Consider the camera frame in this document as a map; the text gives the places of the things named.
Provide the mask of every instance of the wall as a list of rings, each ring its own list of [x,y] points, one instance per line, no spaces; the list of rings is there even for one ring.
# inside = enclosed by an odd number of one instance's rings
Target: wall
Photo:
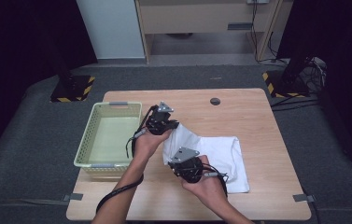
[[[77,0],[97,59],[145,58],[134,0]]]

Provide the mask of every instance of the plastic basket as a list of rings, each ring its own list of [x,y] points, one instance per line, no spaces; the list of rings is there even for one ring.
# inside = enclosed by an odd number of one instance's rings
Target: plastic basket
[[[95,104],[74,165],[93,177],[121,177],[132,159],[125,146],[140,125],[141,107],[139,102]]]

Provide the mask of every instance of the cabinet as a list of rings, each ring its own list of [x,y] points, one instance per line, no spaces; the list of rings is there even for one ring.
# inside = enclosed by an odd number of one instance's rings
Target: cabinet
[[[149,40],[155,34],[250,31],[254,5],[246,0],[135,0],[149,56]],[[271,0],[257,6],[254,28],[259,33],[258,59],[266,50],[270,34],[283,31],[290,0]]]

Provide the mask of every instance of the white towel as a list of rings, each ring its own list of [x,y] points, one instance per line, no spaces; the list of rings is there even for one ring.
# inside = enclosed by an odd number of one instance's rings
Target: white towel
[[[180,123],[164,141],[163,163],[167,165],[181,147],[198,150],[200,155],[207,156],[210,165],[220,173],[227,174],[228,193],[249,191],[242,150],[237,137],[201,137]]]

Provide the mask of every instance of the basket handle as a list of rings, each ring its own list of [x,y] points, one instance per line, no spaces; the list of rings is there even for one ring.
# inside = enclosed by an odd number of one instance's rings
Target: basket handle
[[[115,109],[129,108],[129,104],[126,101],[109,102],[109,105],[111,106],[111,108],[115,108]]]
[[[95,163],[91,165],[91,168],[117,168],[123,166],[129,166],[129,163]]]

